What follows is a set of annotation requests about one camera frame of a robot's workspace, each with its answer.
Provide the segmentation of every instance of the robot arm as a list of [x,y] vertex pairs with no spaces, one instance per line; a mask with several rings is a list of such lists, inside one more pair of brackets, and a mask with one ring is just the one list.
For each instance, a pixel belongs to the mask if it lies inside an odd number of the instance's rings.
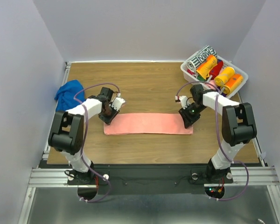
[[[185,96],[175,99],[182,104],[179,113],[182,116],[185,128],[194,124],[200,118],[200,112],[206,107],[215,110],[216,97],[219,95],[214,90],[204,90],[200,84],[194,85],[190,92],[194,100],[190,105],[185,101],[185,99],[188,99]],[[249,103],[240,104],[219,95],[217,111],[222,115],[223,140],[221,146],[227,157],[233,161],[239,150],[256,137],[257,130],[252,106]],[[208,163],[207,176],[209,179],[222,177],[229,172],[230,165],[231,162],[219,148]]]
[[[125,100],[117,94],[112,101],[113,91],[103,87],[97,96],[90,96],[82,104],[86,107],[88,119],[98,114],[98,117],[106,124],[110,124],[119,113],[120,108],[125,104]],[[61,152],[72,165],[75,175],[92,175],[87,166],[82,161],[81,146],[84,138],[85,110],[82,105],[78,105],[67,111],[57,111],[54,115],[51,131],[49,134],[49,145]],[[83,156],[86,163],[93,167],[92,161]]]

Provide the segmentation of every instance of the wooden table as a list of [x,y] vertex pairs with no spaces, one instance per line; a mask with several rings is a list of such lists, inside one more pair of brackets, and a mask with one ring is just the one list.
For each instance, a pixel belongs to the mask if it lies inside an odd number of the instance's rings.
[[[83,87],[113,82],[120,87],[127,104],[120,113],[178,113],[177,90],[187,81],[180,63],[74,63],[68,81],[77,79]],[[191,85],[180,95],[190,96]],[[98,95],[101,87],[86,91],[86,97]],[[232,100],[239,101],[238,95]],[[85,143],[86,155],[94,163],[156,164],[207,163],[218,150],[215,112],[206,108],[194,124],[193,135],[128,134],[105,136],[103,122],[92,118]],[[244,162],[259,162],[250,142],[236,156]],[[51,149],[49,164],[67,164],[59,152]]]

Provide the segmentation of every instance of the plastic bin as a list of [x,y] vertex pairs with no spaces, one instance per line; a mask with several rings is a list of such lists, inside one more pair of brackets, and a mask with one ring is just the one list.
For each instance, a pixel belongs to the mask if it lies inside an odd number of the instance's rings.
[[[187,72],[187,62],[188,60],[191,60],[191,58],[193,58],[195,55],[197,54],[197,52],[195,54],[193,54],[191,57],[189,57],[186,61],[184,61],[184,63],[182,63],[181,65],[181,70],[183,71],[183,77],[188,81],[188,82],[193,82],[193,81],[199,81],[196,77],[194,77],[193,75],[189,74]],[[236,74],[241,74],[244,78],[243,82],[232,92],[230,93],[227,98],[230,98],[232,96],[234,96],[239,90],[240,88],[243,87],[243,85],[247,82],[248,80],[248,75],[247,73],[245,73],[244,71],[242,71],[241,69],[239,69],[237,66],[233,65],[232,63],[226,61],[225,59],[221,58],[219,55],[217,56],[217,59],[220,59],[223,61],[224,65],[223,68],[230,66],[233,67],[235,70]],[[202,84],[204,86],[205,89],[210,89],[210,87],[206,84]]]

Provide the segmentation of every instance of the white wall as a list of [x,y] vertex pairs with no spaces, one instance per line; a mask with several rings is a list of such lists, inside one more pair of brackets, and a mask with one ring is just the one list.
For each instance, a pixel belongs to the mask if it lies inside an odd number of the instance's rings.
[[258,139],[280,178],[280,0],[267,0],[234,63],[249,75],[241,95],[253,106]]
[[265,0],[34,0],[66,61],[233,58]]
[[31,0],[0,0],[0,224],[17,223],[64,60]]

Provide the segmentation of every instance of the pink towel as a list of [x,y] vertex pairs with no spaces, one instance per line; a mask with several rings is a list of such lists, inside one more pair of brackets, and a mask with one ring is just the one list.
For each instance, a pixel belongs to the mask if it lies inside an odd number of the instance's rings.
[[193,127],[186,129],[180,114],[126,113],[117,115],[110,125],[104,124],[104,133],[193,134]]

